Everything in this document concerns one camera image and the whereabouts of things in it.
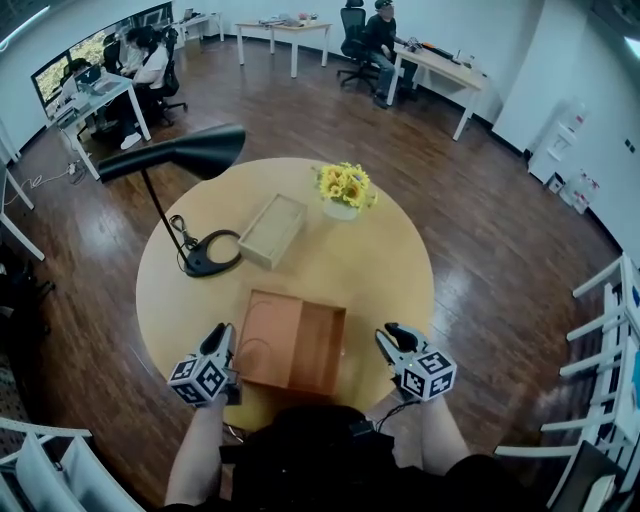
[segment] black shirt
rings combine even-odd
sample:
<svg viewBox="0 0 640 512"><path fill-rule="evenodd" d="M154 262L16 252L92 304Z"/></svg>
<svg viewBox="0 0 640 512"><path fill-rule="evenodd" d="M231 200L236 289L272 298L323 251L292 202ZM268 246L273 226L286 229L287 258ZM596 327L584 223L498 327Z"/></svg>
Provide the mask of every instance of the black shirt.
<svg viewBox="0 0 640 512"><path fill-rule="evenodd" d="M351 426L364 419L353 409L335 406L280 413L230 461L235 463L231 502L212 499L195 508L171 505L164 511L544 510L497 461L482 455L464 459L444 477L399 469L393 438L354 437Z"/></svg>
<svg viewBox="0 0 640 512"><path fill-rule="evenodd" d="M382 45L393 51L394 38L396 37L396 20L384 21L382 16L372 16L364 29L365 41L373 52L382 53Z"/></svg>

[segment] wooden box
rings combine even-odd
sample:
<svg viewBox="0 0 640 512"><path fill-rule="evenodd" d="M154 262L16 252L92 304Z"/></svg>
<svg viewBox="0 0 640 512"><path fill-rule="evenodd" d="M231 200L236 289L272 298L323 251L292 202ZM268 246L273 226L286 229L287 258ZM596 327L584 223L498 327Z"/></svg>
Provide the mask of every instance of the wooden box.
<svg viewBox="0 0 640 512"><path fill-rule="evenodd" d="M246 382L331 396L346 310L252 290L234 364Z"/></svg>
<svg viewBox="0 0 640 512"><path fill-rule="evenodd" d="M304 224L306 216L306 205L276 194L240 237L242 256L267 270L273 270Z"/></svg>

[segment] lamp arm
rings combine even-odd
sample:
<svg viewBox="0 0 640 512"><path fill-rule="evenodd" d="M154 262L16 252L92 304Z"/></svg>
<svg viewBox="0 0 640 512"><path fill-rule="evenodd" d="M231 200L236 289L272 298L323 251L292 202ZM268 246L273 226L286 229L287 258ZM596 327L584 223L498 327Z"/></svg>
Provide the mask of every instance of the lamp arm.
<svg viewBox="0 0 640 512"><path fill-rule="evenodd" d="M147 170L142 169L141 173L142 173L142 179L144 180L144 184L147 186L147 190L149 191L151 200L153 201L153 204L155 205L156 210L158 210L158 214L162 219L164 227L167 228L167 231L169 232L169 236L171 237L171 240L173 240L173 243L175 244L176 248L178 249L178 252L180 253L180 256L182 256L182 260L184 261L185 268L193 270L193 268L189 264L189 260L185 256L184 251L182 250L182 246L180 245L180 242L178 242L176 235L174 234L173 230L171 229L171 226L169 225L169 221L167 220L167 217L165 216L164 211L162 211L160 200L156 195L156 191L153 189L153 185L151 184L151 179L149 178L149 174L147 173Z"/></svg>

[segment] wire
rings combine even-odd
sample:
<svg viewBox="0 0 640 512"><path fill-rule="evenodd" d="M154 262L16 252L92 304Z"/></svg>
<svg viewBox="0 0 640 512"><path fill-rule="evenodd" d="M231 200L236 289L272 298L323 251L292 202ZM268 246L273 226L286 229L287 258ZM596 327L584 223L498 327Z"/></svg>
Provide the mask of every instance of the wire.
<svg viewBox="0 0 640 512"><path fill-rule="evenodd" d="M34 179L32 179L32 178L28 178L28 179L26 179L26 180L22 183L22 185L20 185L20 190L24 189L24 186L25 186L27 183L29 184L29 190L33 190L34 188L41 187L42 185L44 185L44 184L46 184L46 183L49 183L49 182L54 181L54 180L58 180L58 179L60 179L60 178L63 178L64 176L71 175L71 176L73 177L73 176L75 176L76 174L78 174L78 176L77 176L77 177L72 178L72 179L70 180L70 183L71 183L72 185L77 185L78 183L80 183L80 182L83 180L84 175L85 175L85 173L86 173L86 169L85 169L84 167L80 167L80 168L78 168L78 167L77 167L77 164L78 164L79 162L80 162L80 161L78 160L77 162L73 162L73 163L69 164L69 165L67 166L67 170L66 170L66 171L64 171L62 174L60 174L59 176L54 176L54 177L52 177L52 178L47 178L47 179L45 180L45 179L43 179L42 174L40 174L39 176L36 176L36 178L34 178ZM71 166L72 166L72 165L76 165L76 169L77 169L77 171L76 171L74 174L71 174L71 172L70 172L70 171L71 171ZM15 196L13 196L13 197L8 201L8 202L4 203L4 205L5 205L5 206L9 206L9 205L10 205L11 203L13 203L13 202L14 202L14 201L19 197L19 196L20 196L20 194L16 193L16 195L15 195Z"/></svg>
<svg viewBox="0 0 640 512"><path fill-rule="evenodd" d="M244 443L246 436L244 435L244 432L242 430L238 429L240 434L236 434L236 431L231 425L229 425L228 423L224 423L224 426L227 427L233 437L235 437L241 443Z"/></svg>
<svg viewBox="0 0 640 512"><path fill-rule="evenodd" d="M419 403L420 403L420 400L409 400L408 402L404 402L403 404L400 404L394 407L393 409L391 409L384 418L382 418L378 423L376 423L376 432L380 432L382 430L382 426L384 425L384 422L387 421L389 418L391 418L391 416L398 414L400 411L404 410L406 407L409 407L410 405L415 405Z"/></svg>

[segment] open wooden box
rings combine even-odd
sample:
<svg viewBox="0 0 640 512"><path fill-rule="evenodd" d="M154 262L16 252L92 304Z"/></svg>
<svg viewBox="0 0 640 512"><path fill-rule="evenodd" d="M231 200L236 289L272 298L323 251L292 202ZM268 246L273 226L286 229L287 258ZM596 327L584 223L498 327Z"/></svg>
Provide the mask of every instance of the open wooden box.
<svg viewBox="0 0 640 512"><path fill-rule="evenodd" d="M346 310L251 291L234 365L246 382L331 396Z"/></svg>

